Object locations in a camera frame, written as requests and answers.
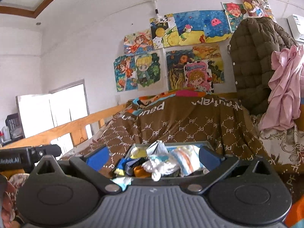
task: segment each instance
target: green puffer jacket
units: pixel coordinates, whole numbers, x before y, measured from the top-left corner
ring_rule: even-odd
[[[297,42],[268,17],[243,20],[230,40],[238,99],[251,114],[265,113],[271,89],[268,82],[274,71],[271,54]]]

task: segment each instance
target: pink cloth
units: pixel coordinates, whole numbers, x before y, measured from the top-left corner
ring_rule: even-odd
[[[299,49],[293,45],[290,49],[282,49],[281,52],[274,51],[271,62],[275,72],[268,85],[272,91],[268,98],[268,109],[258,128],[286,130],[293,127],[293,120],[300,116],[301,84],[304,83],[303,45]]]

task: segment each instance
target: white bottle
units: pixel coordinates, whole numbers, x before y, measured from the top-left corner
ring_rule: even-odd
[[[1,130],[2,134],[3,134],[3,140],[4,141],[8,141],[11,139],[11,135],[10,135],[10,129],[8,126],[4,126]]]

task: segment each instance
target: brown and white blanket pattern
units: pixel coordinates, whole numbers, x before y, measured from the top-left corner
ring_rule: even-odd
[[[132,104],[132,110],[138,106]],[[139,115],[126,111],[113,119],[102,136],[79,153],[87,153],[106,144],[110,159],[100,173],[112,177],[112,170],[134,143],[192,142],[207,140],[220,154],[232,154],[241,159],[253,160],[262,155],[274,165],[290,189],[293,199],[304,193],[300,166],[280,165],[268,156],[254,128],[245,125],[246,113],[235,101],[226,101],[215,95],[204,97],[172,96],[159,99],[142,109]]]

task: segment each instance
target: air conditioner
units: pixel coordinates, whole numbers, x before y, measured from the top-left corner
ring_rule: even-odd
[[[287,20],[294,39],[304,42],[304,17],[293,14]]]

